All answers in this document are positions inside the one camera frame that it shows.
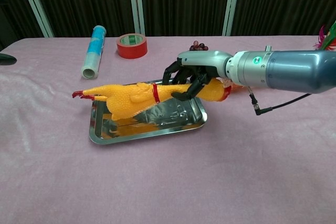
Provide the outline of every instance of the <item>table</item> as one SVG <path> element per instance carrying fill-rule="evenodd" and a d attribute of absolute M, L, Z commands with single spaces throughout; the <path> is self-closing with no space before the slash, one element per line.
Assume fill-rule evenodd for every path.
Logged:
<path fill-rule="evenodd" d="M 246 90 L 203 102 L 195 131 L 101 146 L 91 101 L 75 90 L 161 79 L 197 39 L 210 49 L 313 49 L 317 36 L 150 37 L 126 60 L 106 38 L 99 76 L 82 79 L 90 38 L 34 38 L 2 52 L 0 223 L 304 223 L 336 221 L 335 90 L 256 116 Z M 296 98 L 256 90 L 260 106 Z"/>

